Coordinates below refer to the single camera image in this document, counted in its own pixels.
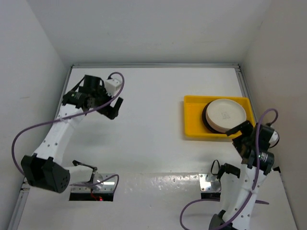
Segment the cream plate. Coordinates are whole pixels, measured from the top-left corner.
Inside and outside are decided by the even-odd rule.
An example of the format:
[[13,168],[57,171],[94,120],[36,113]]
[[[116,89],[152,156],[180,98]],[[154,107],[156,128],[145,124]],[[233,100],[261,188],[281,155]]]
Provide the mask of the cream plate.
[[230,99],[217,99],[210,102],[206,114],[216,127],[225,131],[240,125],[247,119],[244,108]]

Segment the steel plate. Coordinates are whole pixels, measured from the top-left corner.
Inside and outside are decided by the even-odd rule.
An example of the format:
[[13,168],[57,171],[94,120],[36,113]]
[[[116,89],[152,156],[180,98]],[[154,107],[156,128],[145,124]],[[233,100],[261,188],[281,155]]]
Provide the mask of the steel plate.
[[209,102],[203,109],[202,121],[204,125],[215,134],[224,134],[230,130],[230,116],[224,111],[222,104],[214,100]]

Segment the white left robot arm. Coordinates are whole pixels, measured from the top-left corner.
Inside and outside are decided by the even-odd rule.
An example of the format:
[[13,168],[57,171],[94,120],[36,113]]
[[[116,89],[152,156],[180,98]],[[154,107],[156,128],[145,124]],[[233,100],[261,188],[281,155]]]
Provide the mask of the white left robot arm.
[[61,164],[66,146],[76,127],[86,115],[98,112],[110,120],[118,116],[123,98],[125,78],[112,72],[107,79],[92,75],[84,77],[63,95],[58,116],[39,147],[30,156],[23,156],[21,168],[30,186],[63,193],[68,186],[96,187],[104,180],[94,181],[97,168],[73,161],[73,166]]

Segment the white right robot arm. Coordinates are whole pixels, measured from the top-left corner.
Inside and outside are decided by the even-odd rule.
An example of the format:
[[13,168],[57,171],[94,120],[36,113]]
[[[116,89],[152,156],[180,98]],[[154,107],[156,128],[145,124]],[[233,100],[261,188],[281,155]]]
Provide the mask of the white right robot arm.
[[250,216],[261,185],[274,165],[271,144],[279,139],[269,123],[253,126],[249,121],[226,131],[239,153],[241,166],[225,163],[220,166],[217,179],[221,183],[221,211],[214,214],[209,224],[211,230],[248,230]]

